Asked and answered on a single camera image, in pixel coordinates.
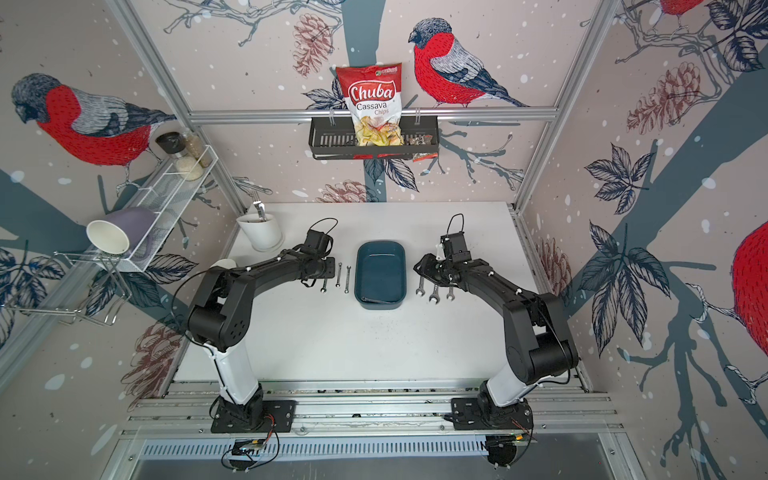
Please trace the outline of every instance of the blue plastic tray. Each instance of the blue plastic tray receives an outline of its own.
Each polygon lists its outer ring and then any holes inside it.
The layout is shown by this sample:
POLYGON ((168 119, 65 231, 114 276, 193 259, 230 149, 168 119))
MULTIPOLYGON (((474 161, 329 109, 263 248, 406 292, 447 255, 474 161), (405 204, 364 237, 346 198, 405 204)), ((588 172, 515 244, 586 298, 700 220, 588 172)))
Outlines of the blue plastic tray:
POLYGON ((357 250, 355 298, 368 310, 392 310, 406 297, 406 251, 397 242, 364 243, 357 250))

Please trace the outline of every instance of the chip bag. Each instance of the chip bag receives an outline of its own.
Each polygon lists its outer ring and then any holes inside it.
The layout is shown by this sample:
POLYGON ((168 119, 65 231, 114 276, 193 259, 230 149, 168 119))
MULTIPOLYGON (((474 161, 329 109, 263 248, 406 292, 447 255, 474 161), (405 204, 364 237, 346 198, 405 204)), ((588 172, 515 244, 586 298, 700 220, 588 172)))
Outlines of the chip bag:
POLYGON ((336 69, 359 146, 405 143, 399 126, 401 74, 402 64, 336 69))

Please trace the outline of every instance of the purple mug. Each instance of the purple mug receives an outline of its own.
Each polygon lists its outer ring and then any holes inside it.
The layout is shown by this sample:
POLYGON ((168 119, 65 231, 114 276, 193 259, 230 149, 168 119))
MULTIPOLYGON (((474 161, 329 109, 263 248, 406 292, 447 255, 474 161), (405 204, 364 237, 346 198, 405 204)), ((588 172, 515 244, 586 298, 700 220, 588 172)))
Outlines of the purple mug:
MULTIPOLYGON (((108 214, 101 220, 90 222, 85 227, 85 233, 91 243, 102 252, 120 255, 136 249, 144 235, 152 228, 156 217, 156 213, 144 207, 124 208, 108 214)), ((146 257, 152 243, 152 236, 147 235, 144 255, 134 256, 134 260, 146 257)))

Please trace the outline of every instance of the white table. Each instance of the white table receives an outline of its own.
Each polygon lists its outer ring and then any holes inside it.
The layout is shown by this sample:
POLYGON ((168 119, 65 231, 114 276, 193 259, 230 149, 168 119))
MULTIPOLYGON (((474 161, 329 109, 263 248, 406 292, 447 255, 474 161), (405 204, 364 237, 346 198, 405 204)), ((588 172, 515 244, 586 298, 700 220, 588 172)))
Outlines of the white table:
MULTIPOLYGON (((322 281, 312 289, 290 282, 253 301, 243 341, 259 379, 481 379, 506 362, 502 318, 490 306, 458 289, 450 302, 447 288, 440 289, 437 306, 430 304, 432 284, 425 281, 426 295, 416 296, 419 276, 412 270, 425 253, 435 253, 451 215, 463 213, 472 258, 482 258, 508 280, 536 291, 505 203, 270 204, 267 209, 285 233, 281 248, 302 243, 310 225, 321 218, 339 219, 331 232, 331 256, 343 263, 343 272, 341 287, 329 280, 325 294, 322 281), (355 300, 357 249, 370 240, 395 240, 406 251, 408 293, 395 310, 366 310, 355 300), (345 294, 347 265, 353 268, 345 294)), ((457 218, 451 231, 460 227, 457 218)), ((277 252, 256 252, 240 232, 230 258, 243 266, 277 252)), ((217 374, 202 349, 190 345, 174 380, 216 381, 217 374)))

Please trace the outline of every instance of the black wall basket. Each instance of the black wall basket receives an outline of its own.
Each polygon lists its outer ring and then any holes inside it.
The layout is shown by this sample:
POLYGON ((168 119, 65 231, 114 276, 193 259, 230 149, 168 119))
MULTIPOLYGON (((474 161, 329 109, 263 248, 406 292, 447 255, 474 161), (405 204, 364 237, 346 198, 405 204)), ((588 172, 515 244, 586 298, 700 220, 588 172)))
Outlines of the black wall basket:
POLYGON ((439 136, 437 130, 437 117, 419 117, 416 124, 416 116, 409 115, 400 118, 400 131, 402 137, 408 143, 409 140, 424 135, 432 135, 429 144, 423 145, 396 145, 393 147, 358 147, 355 145, 355 127, 351 117, 334 117, 336 124, 332 124, 330 118, 312 119, 310 126, 310 150, 316 160, 364 160, 368 158, 411 158, 429 154, 437 154, 439 136))

